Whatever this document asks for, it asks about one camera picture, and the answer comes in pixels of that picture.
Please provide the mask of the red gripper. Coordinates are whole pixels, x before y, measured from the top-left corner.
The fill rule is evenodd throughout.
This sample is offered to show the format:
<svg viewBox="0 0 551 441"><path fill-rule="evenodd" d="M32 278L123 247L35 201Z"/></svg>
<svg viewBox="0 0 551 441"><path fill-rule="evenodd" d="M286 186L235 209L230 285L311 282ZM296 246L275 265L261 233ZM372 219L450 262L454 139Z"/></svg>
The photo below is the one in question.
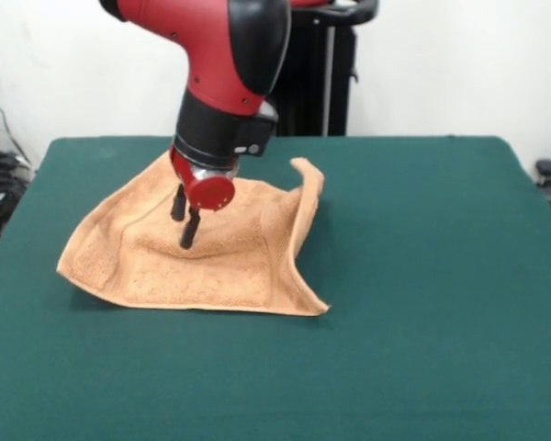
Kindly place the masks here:
<svg viewBox="0 0 551 441"><path fill-rule="evenodd" d="M233 179L236 168L220 171L199 167L189 162L176 147L169 149L172 167L180 181L171 209L173 221L183 221L186 203L190 208L189 219L180 238L180 247L188 250L192 247L201 220L199 210L220 210L231 203L235 195Z"/></svg>

